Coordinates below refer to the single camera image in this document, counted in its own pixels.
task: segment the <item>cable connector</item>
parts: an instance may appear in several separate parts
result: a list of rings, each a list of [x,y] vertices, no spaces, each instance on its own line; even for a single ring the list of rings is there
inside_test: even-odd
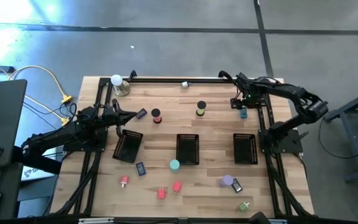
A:
[[[66,125],[68,122],[70,122],[70,118],[61,118],[62,120],[62,126]]]
[[[72,96],[63,95],[62,103],[69,103],[72,99]]]

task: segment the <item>yellow cylinder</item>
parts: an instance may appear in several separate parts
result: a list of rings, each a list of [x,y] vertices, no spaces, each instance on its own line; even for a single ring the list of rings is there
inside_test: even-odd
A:
[[[204,114],[204,109],[197,109],[197,113],[200,114],[200,115]]]

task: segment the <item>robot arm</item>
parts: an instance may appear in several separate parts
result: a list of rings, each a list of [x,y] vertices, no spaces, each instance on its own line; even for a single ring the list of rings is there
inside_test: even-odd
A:
[[[287,132],[301,124],[311,124],[318,121],[328,112],[327,102],[309,93],[302,87],[287,83],[274,82],[269,77],[248,79],[243,73],[237,75],[234,84],[243,94],[243,104],[255,108],[265,94],[271,94],[291,100],[298,115],[286,122],[276,122],[268,129],[268,140],[271,144],[281,141]]]
[[[94,144],[98,141],[100,130],[110,126],[117,126],[117,135],[121,135],[120,126],[125,125],[136,113],[123,111],[116,99],[112,106],[102,106],[103,114],[98,116],[99,105],[87,107],[79,111],[77,120],[44,134],[33,134],[22,144],[24,157],[41,156],[46,150],[53,147],[79,142],[80,144]]]

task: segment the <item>gray floor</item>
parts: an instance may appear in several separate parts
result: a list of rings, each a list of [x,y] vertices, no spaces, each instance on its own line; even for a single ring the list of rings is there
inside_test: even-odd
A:
[[[358,0],[260,0],[260,5],[267,29],[358,30]],[[18,14],[17,8],[26,11]],[[15,4],[0,0],[0,22],[257,28],[252,0],[22,0]],[[267,43],[275,77],[318,94],[329,102],[330,109],[358,95],[358,35],[267,35]],[[78,96],[84,75],[128,75],[131,70],[142,76],[215,77],[220,70],[250,77],[266,75],[258,34],[0,30],[0,64],[47,67],[73,96]],[[29,81],[28,95],[50,108],[60,106],[60,93],[46,73],[30,69],[19,76]],[[44,117],[54,126],[60,125],[53,115]],[[24,109],[16,144],[32,133],[50,130]],[[331,157],[321,149],[318,124],[299,130],[310,131],[302,142],[315,213],[358,220],[358,182],[345,184],[342,180],[344,174],[354,171],[354,161]],[[323,125],[323,142],[333,153],[350,154],[341,125],[336,122]],[[21,198],[31,197],[21,192]],[[21,216],[39,214],[24,210]]]

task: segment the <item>wooden tabletop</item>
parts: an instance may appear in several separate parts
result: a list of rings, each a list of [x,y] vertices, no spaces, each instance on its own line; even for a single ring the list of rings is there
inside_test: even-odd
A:
[[[99,78],[84,77],[78,99],[79,110],[93,105]],[[241,119],[239,111],[230,108],[229,99],[235,94],[236,88],[230,84],[192,84],[182,89],[179,83],[131,83],[129,95],[116,97],[112,94],[123,110],[145,108],[148,112],[140,120],[132,119],[125,127],[144,134],[135,163],[143,162],[147,174],[139,177],[135,164],[112,158],[118,137],[115,127],[111,127],[101,158],[92,216],[244,218],[261,211],[267,217],[273,217],[266,163],[259,144],[258,165],[234,163],[233,133],[257,136],[259,129],[256,110],[248,110],[248,118]],[[271,99],[276,121],[291,118],[288,100],[276,96]],[[206,102],[202,117],[195,113],[200,100]],[[153,122],[153,108],[161,111],[160,124]],[[200,164],[181,166],[179,172],[172,173],[169,162],[176,156],[177,134],[199,134]],[[61,208],[77,187],[83,156],[83,152],[75,152],[65,159],[51,212]],[[301,162],[291,154],[282,157],[288,187],[304,208],[313,213]],[[238,179],[244,188],[242,192],[236,194],[231,187],[219,186],[219,180],[227,174]],[[121,175],[129,176],[125,188],[120,185]],[[176,195],[172,190],[175,181],[183,183]],[[167,191],[165,200],[157,199],[159,187]],[[86,204],[87,191],[88,188],[81,210]],[[284,211],[280,190],[278,195],[280,208]],[[239,211],[242,202],[250,203],[248,211]]]

